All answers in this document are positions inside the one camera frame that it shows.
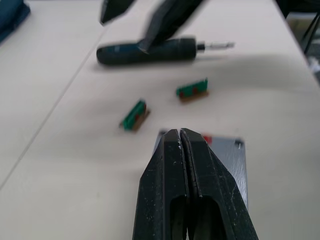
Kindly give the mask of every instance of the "gray metal plate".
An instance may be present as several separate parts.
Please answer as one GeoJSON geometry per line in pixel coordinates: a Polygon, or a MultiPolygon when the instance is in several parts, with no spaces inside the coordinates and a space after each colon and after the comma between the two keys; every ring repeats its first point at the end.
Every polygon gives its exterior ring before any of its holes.
{"type": "MultiPolygon", "coordinates": [[[[167,130],[161,130],[159,132],[155,140],[153,153],[160,142],[161,136],[166,132],[167,130]]],[[[207,140],[209,147],[234,177],[244,204],[248,209],[246,151],[244,141],[239,138],[212,136],[208,134],[202,134],[202,136],[205,136],[206,140],[209,139],[207,140]]]]}

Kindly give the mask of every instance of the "green connector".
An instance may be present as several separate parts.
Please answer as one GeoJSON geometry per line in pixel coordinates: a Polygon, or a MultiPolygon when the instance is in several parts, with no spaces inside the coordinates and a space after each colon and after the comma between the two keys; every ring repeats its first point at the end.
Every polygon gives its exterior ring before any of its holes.
{"type": "Polygon", "coordinates": [[[208,87],[208,78],[205,80],[193,83],[191,85],[179,87],[176,90],[176,95],[180,98],[188,98],[202,92],[206,92],[208,87]]]}
{"type": "Polygon", "coordinates": [[[144,100],[140,100],[122,121],[123,128],[125,130],[132,130],[136,121],[146,112],[146,109],[146,102],[144,100]]]}

